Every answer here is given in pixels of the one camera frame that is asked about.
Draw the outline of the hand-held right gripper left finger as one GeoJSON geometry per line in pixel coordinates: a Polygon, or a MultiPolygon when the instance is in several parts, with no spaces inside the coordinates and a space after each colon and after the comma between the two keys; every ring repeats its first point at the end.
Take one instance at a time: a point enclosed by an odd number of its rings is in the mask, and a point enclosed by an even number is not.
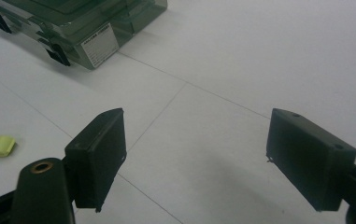
{"type": "Polygon", "coordinates": [[[99,213],[127,156],[123,110],[96,116],[64,149],[70,199],[99,213]]]}

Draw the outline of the green transparent organizer box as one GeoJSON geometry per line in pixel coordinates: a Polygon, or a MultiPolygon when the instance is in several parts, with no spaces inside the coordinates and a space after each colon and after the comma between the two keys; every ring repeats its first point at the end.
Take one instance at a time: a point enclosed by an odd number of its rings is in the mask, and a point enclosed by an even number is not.
{"type": "Polygon", "coordinates": [[[0,29],[65,66],[99,67],[167,10],[167,0],[0,0],[0,29]]]}

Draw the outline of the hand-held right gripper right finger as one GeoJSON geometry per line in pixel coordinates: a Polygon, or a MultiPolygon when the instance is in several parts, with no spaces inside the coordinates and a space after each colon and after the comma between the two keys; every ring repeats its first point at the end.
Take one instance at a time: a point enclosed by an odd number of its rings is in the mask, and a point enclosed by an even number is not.
{"type": "Polygon", "coordinates": [[[352,169],[356,148],[305,117],[275,108],[266,157],[317,211],[336,211],[343,180],[352,169]]]}

